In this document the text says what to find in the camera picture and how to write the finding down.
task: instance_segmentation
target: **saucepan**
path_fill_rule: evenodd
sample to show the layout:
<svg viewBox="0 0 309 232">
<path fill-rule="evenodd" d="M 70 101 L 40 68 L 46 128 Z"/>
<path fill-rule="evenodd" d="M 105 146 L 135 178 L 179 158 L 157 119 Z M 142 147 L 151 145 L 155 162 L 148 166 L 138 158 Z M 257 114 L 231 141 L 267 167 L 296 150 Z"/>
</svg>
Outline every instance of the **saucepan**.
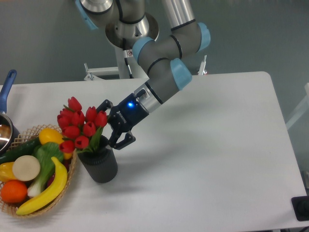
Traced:
<svg viewBox="0 0 309 232">
<path fill-rule="evenodd" d="M 10 118 L 6 115 L 7 98 L 16 75 L 16 70 L 9 71 L 0 92 L 0 155 L 5 153 L 10 144 L 14 142 L 14 139 L 19 135 L 19 131 L 13 125 Z"/>
</svg>

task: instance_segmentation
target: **blue pot handle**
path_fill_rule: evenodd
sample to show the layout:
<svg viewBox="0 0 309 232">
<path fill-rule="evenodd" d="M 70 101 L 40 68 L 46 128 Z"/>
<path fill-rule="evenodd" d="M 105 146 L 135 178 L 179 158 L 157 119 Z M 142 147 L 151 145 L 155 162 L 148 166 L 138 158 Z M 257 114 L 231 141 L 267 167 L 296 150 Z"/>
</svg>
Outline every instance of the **blue pot handle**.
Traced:
<svg viewBox="0 0 309 232">
<path fill-rule="evenodd" d="M 5 82 L 0 92 L 0 113 L 6 113 L 6 101 L 8 99 L 8 95 L 14 83 L 16 75 L 16 70 L 10 70 L 8 76 L 5 79 Z"/>
</svg>

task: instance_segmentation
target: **bok choy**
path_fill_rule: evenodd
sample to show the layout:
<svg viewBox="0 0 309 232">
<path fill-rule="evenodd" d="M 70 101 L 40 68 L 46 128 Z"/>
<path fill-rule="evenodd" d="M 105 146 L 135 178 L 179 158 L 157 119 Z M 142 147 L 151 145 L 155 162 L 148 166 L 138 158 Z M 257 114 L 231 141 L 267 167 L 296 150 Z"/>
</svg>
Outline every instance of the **bok choy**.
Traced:
<svg viewBox="0 0 309 232">
<path fill-rule="evenodd" d="M 59 145 L 53 142 L 42 145 L 33 156 L 39 160 L 41 170 L 28 188 L 29 197 L 35 197 L 43 192 L 48 179 L 54 174 L 55 165 L 51 158 L 54 156 L 60 162 L 63 161 L 63 153 L 59 150 Z"/>
</svg>

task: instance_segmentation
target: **green cucumber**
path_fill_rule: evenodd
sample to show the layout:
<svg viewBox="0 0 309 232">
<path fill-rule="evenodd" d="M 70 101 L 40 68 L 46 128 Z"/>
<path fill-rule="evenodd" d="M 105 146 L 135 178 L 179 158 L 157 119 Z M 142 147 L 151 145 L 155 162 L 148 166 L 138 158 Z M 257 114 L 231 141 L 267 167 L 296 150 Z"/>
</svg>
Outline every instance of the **green cucumber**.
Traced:
<svg viewBox="0 0 309 232">
<path fill-rule="evenodd" d="M 6 151 L 2 156 L 0 156 L 0 164 L 14 162 L 17 158 L 24 155 L 32 155 L 36 146 L 40 145 L 39 137 L 31 139 L 10 151 Z"/>
</svg>

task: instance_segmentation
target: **black vase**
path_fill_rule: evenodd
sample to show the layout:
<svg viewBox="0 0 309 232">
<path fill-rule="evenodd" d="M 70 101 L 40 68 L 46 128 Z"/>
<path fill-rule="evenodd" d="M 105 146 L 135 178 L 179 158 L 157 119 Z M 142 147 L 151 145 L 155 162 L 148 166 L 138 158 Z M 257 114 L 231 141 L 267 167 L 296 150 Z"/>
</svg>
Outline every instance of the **black vase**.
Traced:
<svg viewBox="0 0 309 232">
<path fill-rule="evenodd" d="M 97 153 L 78 153 L 78 158 L 91 178 L 99 183 L 111 181 L 117 174 L 118 165 L 112 149 L 107 149 L 108 139 L 101 135 Z"/>
</svg>

